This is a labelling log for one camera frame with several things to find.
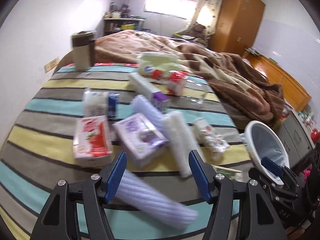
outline wooden headboard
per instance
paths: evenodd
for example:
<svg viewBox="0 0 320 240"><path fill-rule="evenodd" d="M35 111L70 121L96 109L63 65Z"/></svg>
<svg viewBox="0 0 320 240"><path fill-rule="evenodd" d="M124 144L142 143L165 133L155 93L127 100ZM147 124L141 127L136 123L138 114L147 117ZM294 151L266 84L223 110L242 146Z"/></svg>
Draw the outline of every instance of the wooden headboard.
<svg viewBox="0 0 320 240"><path fill-rule="evenodd" d="M244 58L250 61L252 67L266 76L270 83L282 84L284 98L299 112L309 103L311 96L308 92L286 71L274 61L265 56L254 56L245 53Z"/></svg>

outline blue gripper pad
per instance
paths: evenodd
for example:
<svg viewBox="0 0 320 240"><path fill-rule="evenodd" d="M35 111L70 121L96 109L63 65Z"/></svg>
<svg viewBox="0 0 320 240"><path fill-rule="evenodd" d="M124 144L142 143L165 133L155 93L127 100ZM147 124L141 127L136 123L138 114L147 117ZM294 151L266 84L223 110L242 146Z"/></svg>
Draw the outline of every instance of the blue gripper pad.
<svg viewBox="0 0 320 240"><path fill-rule="evenodd" d="M272 172L275 176L282 177L282 167L274 163L268 157L263 157L261 159L261 165L265 167L268 171Z"/></svg>
<svg viewBox="0 0 320 240"><path fill-rule="evenodd" d="M192 151L189 153L189 166L193 177L195 178L201 197L209 203L212 198L209 192L209 181Z"/></svg>
<svg viewBox="0 0 320 240"><path fill-rule="evenodd" d="M115 197L126 166L127 155L122 152L107 181L107 193L105 195L107 203Z"/></svg>

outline gray cabinet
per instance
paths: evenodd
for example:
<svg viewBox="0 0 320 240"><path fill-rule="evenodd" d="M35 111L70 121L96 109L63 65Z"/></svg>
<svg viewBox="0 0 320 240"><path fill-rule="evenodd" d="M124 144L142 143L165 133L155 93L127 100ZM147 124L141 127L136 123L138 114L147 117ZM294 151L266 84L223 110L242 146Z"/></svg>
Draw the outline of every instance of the gray cabinet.
<svg viewBox="0 0 320 240"><path fill-rule="evenodd" d="M315 146L303 123L291 112L276 134L289 156L290 167L296 165Z"/></svg>

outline drawer handle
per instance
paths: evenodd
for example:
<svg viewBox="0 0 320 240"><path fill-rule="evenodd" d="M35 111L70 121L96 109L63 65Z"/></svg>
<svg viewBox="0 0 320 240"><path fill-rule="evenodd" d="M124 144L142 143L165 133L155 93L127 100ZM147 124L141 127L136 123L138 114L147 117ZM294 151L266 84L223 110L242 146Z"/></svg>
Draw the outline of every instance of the drawer handle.
<svg viewBox="0 0 320 240"><path fill-rule="evenodd" d="M294 139L295 139L295 141L296 141L297 143L299 143L299 142L301 141L301 138L300 138L300 136L298 135L297 130L294 130Z"/></svg>
<svg viewBox="0 0 320 240"><path fill-rule="evenodd" d="M285 151L288 153L288 152L290 152L291 150L290 150L290 148L289 148L289 146L287 145L287 143L286 143L286 141L284 141L284 149L285 149Z"/></svg>

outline wooden wardrobe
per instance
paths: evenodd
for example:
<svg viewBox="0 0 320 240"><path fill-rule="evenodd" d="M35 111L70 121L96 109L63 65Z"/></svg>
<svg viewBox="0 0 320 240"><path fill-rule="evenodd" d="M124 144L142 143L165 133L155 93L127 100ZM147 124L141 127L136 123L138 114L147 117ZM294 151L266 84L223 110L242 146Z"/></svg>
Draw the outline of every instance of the wooden wardrobe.
<svg viewBox="0 0 320 240"><path fill-rule="evenodd" d="M264 7L260 0L223 0L209 49L242 55L253 45Z"/></svg>

